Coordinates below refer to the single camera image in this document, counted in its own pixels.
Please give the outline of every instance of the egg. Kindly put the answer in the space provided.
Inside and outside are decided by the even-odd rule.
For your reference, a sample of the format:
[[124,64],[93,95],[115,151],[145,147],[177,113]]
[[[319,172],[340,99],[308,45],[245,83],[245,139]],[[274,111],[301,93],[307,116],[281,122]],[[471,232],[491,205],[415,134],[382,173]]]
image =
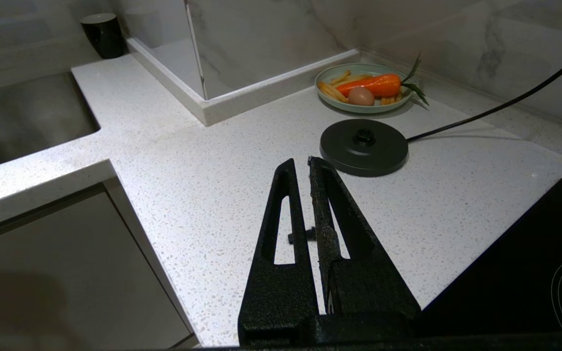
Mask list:
[[373,106],[374,95],[365,87],[356,87],[348,92],[348,103],[361,106]]

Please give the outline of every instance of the quartz countertop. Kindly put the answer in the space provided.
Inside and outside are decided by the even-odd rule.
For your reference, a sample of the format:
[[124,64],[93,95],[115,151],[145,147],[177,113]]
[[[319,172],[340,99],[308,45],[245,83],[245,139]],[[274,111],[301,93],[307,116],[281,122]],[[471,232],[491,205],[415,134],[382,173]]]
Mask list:
[[[324,106],[309,88],[203,127],[131,56],[73,73],[101,129],[0,165],[0,221],[35,201],[5,205],[12,195],[40,194],[40,184],[62,179],[42,194],[59,196],[76,177],[90,177],[80,169],[109,160],[201,344],[238,344],[237,316],[274,169],[294,158],[310,227],[307,158],[319,156],[326,127],[353,117]],[[376,118],[413,136],[466,117],[430,100],[428,109],[409,103]],[[562,177],[562,155],[478,120],[413,142],[396,173],[341,177],[425,307]],[[287,207],[279,232],[291,232]],[[275,259],[292,262],[284,238]],[[315,281],[323,311],[318,275]]]

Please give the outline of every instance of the black mug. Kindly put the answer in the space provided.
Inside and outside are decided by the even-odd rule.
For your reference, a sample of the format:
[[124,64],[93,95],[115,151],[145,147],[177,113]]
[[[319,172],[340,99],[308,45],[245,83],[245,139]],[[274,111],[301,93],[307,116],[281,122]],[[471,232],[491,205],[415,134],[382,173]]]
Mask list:
[[113,59],[125,52],[125,39],[120,32],[116,14],[100,13],[80,20],[92,47],[103,59]]

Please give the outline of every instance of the stainless steel sink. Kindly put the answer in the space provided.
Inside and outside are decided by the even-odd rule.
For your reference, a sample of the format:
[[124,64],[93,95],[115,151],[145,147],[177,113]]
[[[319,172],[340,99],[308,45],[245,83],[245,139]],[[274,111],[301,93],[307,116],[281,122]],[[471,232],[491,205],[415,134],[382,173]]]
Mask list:
[[71,73],[0,88],[0,164],[99,128]]

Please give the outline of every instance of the beige cabinet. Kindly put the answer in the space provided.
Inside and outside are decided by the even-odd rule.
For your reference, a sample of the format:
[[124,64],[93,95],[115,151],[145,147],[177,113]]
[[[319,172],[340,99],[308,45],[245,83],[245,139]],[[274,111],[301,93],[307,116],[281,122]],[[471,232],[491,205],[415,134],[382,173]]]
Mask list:
[[163,349],[192,337],[150,245],[123,218],[133,211],[114,203],[122,194],[102,184],[0,224],[1,351]]

